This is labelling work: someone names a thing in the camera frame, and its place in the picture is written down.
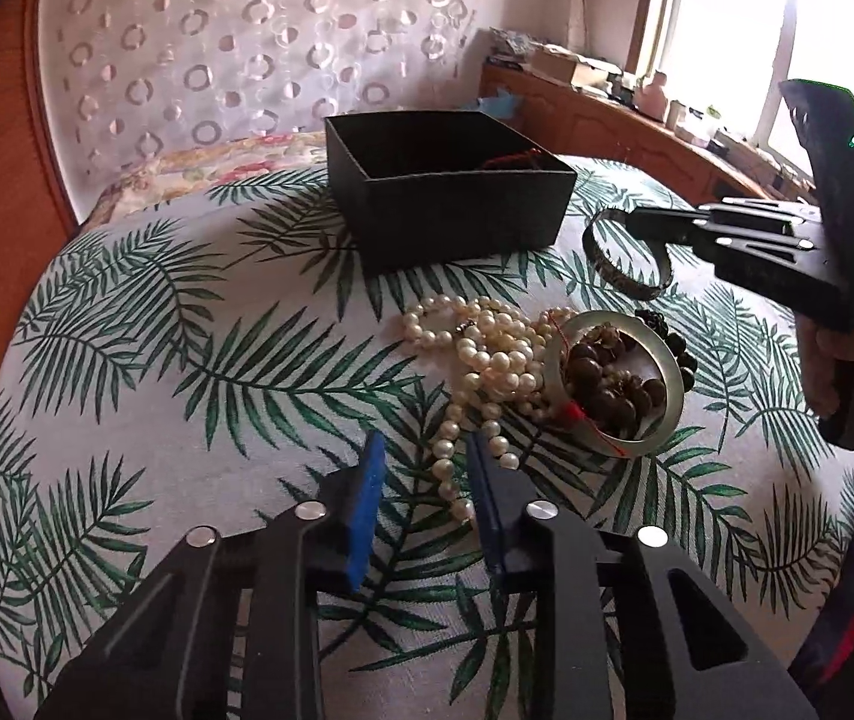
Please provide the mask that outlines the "dark metal bangle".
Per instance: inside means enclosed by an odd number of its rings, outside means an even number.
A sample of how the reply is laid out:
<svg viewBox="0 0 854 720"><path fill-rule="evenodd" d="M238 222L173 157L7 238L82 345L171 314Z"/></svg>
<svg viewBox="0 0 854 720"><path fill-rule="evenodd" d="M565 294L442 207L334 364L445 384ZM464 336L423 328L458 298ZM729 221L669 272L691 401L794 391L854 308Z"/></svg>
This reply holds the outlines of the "dark metal bangle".
<svg viewBox="0 0 854 720"><path fill-rule="evenodd" d="M594 226L599 221L614 221L614 223L627 224L627 213L621 208L603 208L598 213L594 213L593 218L585 227L582 236L583 250L587 255L588 262L594 266L594 270L598 271L599 277L603 278L609 286L617 289L619 293L634 301L650 302L655 301L661 294L673 284L673 263L667 253L666 245L658 241L648 243L653 262L658 268L658 283L646 284L635 278L629 277L625 271L619 270L614 263L609 260L608 255L601 249L594 237Z"/></svg>

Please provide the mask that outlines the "black jewelry box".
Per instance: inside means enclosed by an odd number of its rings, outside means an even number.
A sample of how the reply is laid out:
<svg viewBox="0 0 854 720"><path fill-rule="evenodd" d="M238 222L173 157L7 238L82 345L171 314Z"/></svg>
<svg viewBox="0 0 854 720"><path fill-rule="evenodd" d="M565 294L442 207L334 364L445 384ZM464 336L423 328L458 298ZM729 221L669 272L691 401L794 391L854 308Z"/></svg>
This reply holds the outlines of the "black jewelry box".
<svg viewBox="0 0 854 720"><path fill-rule="evenodd" d="M481 110L324 121L328 184L369 277L548 249L577 172Z"/></svg>

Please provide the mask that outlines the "pale jade bangle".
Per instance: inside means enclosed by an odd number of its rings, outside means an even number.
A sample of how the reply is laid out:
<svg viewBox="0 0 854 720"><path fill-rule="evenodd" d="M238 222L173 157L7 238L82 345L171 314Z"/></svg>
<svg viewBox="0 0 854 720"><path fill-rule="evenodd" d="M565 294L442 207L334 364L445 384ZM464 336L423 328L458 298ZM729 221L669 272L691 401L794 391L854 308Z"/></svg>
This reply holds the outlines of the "pale jade bangle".
<svg viewBox="0 0 854 720"><path fill-rule="evenodd" d="M635 346L624 359L614 364L614 369L646 374L664 385L664 401L653 408L650 415L640 419L639 429L633 437L617 437L605 433L598 421L578 405L567 392L566 362L569 351L594 327L609 323L614 330L635 341ZM560 429L569 431L588 449L606 457L635 458L660 449L678 427L684 410L685 388L681 367L676 356L653 328L645 322L626 314L609 310L590 310L560 323L555 337L548 343L544 358L544 395L551 405L551 421Z"/></svg>

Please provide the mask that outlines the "pink jug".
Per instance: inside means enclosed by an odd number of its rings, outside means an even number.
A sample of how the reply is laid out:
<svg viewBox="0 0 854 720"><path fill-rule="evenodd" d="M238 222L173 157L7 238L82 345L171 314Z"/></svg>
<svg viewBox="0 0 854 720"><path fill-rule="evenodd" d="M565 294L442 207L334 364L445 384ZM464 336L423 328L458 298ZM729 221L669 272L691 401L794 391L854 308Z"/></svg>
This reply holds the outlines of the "pink jug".
<svg viewBox="0 0 854 720"><path fill-rule="evenodd" d="M640 114L648 119L664 124L666 122L669 99L666 93L667 76L663 70L653 71L653 75L642 83L633 94L633 104Z"/></svg>

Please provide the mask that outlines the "wooden cabinet counter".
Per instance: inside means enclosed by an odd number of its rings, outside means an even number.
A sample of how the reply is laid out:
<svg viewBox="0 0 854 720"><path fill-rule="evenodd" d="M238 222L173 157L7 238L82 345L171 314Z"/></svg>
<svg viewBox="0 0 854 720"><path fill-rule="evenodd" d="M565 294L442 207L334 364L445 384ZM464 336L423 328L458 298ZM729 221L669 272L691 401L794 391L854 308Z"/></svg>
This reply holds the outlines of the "wooden cabinet counter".
<svg viewBox="0 0 854 720"><path fill-rule="evenodd" d="M767 163L744 171L609 99L487 62L482 66L479 93L493 98L500 91L520 99L512 125L552 153L638 167L692 205L724 197L806 203L816 199L806 187Z"/></svg>

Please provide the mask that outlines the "palm leaf print cloth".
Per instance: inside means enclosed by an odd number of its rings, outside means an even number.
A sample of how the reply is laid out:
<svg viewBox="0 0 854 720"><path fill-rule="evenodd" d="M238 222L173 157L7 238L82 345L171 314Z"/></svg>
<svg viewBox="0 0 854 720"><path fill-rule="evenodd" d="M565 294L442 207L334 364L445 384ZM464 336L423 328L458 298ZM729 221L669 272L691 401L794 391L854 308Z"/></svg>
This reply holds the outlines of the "palm leaf print cloth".
<svg viewBox="0 0 854 720"><path fill-rule="evenodd" d="M491 594L473 530L430 473L441 422L474 422L448 349L402 312L445 294L537 316L630 312L582 232L606 206L678 206L645 172L578 158L546 250L366 277L323 169L251 177L66 245L0 372L0 688L34 715L68 661L190 528L255 530L386 439L385 500L360 589L320 603L334 718L523 718L533 606ZM503 436L549 500L596 527L656 525L791 660L854 527L854 454L802 398L786 310L674 250L658 301L697 361L661 449L591 455L536 406Z"/></svg>

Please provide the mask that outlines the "window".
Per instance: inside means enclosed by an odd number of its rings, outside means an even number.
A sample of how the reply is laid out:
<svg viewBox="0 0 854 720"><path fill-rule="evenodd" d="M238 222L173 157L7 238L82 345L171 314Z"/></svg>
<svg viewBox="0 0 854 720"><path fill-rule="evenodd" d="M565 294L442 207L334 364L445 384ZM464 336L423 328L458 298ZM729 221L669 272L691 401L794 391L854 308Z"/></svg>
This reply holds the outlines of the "window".
<svg viewBox="0 0 854 720"><path fill-rule="evenodd" d="M843 86L854 96L854 0L653 0L653 54L666 96L809 177L778 87Z"/></svg>

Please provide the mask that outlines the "cardboard box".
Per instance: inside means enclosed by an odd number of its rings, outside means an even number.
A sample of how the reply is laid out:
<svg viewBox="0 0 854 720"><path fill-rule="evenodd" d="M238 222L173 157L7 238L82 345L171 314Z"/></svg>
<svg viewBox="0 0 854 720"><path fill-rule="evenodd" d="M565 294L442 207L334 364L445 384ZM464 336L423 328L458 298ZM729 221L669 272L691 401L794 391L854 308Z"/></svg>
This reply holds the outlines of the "cardboard box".
<svg viewBox="0 0 854 720"><path fill-rule="evenodd" d="M530 57L530 70L556 82L580 88L599 88L608 81L606 70L593 67L580 55L555 46L537 46Z"/></svg>

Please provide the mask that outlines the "blue tissue bag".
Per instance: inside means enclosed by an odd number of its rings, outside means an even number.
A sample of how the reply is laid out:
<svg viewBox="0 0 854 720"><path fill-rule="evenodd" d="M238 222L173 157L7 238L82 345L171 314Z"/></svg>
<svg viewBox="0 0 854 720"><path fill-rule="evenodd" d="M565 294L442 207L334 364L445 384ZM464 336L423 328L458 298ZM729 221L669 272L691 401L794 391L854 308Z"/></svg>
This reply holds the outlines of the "blue tissue bag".
<svg viewBox="0 0 854 720"><path fill-rule="evenodd" d="M479 96L476 109L502 122L514 121L520 115L523 98L505 88L498 88L492 96Z"/></svg>

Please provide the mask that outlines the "floral bed quilt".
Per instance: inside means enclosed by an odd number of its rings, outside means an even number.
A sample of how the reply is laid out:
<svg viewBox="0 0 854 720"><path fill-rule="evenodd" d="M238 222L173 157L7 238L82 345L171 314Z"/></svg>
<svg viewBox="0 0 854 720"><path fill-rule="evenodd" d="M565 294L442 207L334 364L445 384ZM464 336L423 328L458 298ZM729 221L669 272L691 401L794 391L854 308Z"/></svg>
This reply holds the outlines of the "floral bed quilt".
<svg viewBox="0 0 854 720"><path fill-rule="evenodd" d="M323 132L255 135L222 145L160 154L108 185L80 225L80 231L114 223L183 195L272 172L316 166L324 161Z"/></svg>

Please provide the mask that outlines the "pink circle pattern curtain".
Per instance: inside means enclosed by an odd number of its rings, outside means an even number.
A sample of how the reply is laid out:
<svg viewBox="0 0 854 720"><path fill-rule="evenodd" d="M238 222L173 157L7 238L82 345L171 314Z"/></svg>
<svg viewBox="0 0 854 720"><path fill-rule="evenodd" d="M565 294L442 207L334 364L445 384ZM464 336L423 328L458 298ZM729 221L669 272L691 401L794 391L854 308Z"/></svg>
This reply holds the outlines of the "pink circle pattern curtain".
<svg viewBox="0 0 854 720"><path fill-rule="evenodd" d="M38 0L46 119L74 215L183 149L449 106L479 2Z"/></svg>

